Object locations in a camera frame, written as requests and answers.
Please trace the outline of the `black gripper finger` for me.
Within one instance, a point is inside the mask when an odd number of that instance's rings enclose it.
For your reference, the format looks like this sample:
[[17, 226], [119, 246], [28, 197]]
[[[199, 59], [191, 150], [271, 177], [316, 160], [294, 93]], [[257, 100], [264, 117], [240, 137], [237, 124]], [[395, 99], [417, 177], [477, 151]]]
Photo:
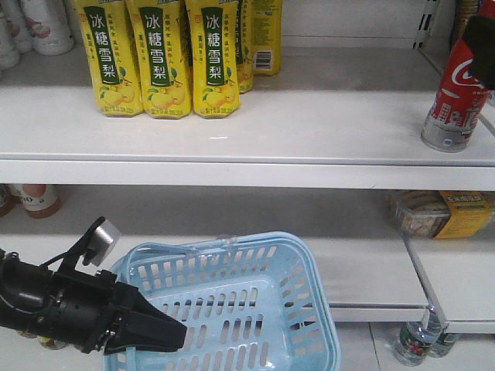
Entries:
[[494, 90], [494, 19], [472, 16], [462, 39], [473, 54], [471, 75], [486, 89]]

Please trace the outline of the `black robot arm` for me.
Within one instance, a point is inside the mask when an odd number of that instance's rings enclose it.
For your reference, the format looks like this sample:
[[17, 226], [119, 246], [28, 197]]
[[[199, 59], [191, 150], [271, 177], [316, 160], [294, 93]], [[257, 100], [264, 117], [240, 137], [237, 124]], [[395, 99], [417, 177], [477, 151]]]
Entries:
[[176, 352], [187, 327], [158, 310], [139, 289], [102, 270], [76, 270], [65, 258], [57, 271], [1, 253], [1, 325], [110, 355], [127, 348]]

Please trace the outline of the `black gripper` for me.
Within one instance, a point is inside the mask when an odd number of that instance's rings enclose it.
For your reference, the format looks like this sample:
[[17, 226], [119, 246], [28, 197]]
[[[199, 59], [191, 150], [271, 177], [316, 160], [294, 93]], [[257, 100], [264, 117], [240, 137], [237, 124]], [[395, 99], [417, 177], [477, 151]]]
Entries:
[[146, 300], [110, 271], [95, 276], [74, 270], [53, 276], [52, 337], [105, 355], [127, 348], [176, 352], [187, 327]]

